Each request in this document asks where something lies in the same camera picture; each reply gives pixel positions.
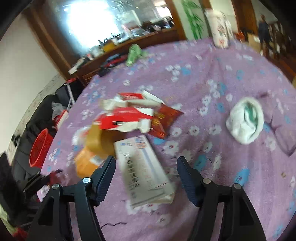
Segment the cardboard box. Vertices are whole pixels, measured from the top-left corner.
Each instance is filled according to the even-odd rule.
[[[257,35],[248,33],[248,42],[249,46],[253,48],[256,52],[259,53],[261,51],[260,40]]]
[[[175,190],[144,135],[115,142],[114,147],[133,208],[172,203]]]

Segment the white bag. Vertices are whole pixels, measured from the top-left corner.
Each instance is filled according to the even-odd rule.
[[[229,38],[233,39],[230,22],[222,12],[213,9],[206,9],[205,15],[209,21],[215,46],[228,48]]]

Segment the purple bedsheet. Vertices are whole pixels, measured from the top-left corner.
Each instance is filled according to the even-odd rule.
[[[146,135],[176,184],[175,199],[170,205],[131,209],[117,166],[105,200],[95,208],[106,240],[187,239],[198,209],[189,202],[176,176],[179,156],[185,156],[203,177],[217,184],[243,185],[267,240],[276,240],[296,210],[293,86],[280,70],[239,42],[232,42],[225,50],[216,49],[211,39],[168,43],[146,50],[149,57],[133,66],[121,64],[103,78],[93,78],[54,138],[41,172],[48,174],[61,168],[62,184],[76,183],[79,179],[73,158],[81,146],[71,145],[74,132],[90,125],[101,112],[100,99],[146,89],[184,112],[172,125],[167,139]],[[253,143],[241,145],[230,135],[225,121],[231,108],[246,96],[260,100],[266,123]],[[71,215],[78,240],[75,212]],[[212,239],[218,234],[217,225]]]

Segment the wooden shelf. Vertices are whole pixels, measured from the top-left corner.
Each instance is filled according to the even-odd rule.
[[[132,44],[137,44],[142,49],[144,49],[152,45],[163,44],[167,42],[175,42],[178,40],[179,36],[177,33],[177,29],[175,27],[163,29],[158,33],[150,33],[145,36],[130,39],[125,41],[124,43],[115,46],[115,48],[111,51],[108,51],[96,57],[94,60],[87,62],[85,65],[79,68],[77,72],[75,72],[73,75],[78,77],[80,80],[85,81],[85,83],[87,84],[90,81],[90,79],[99,71],[100,66],[108,57],[117,53],[128,53],[128,49]]]

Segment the folded towel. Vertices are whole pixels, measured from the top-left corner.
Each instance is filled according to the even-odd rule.
[[[241,144],[256,140],[263,129],[264,116],[260,103],[252,98],[242,98],[231,110],[226,127]]]

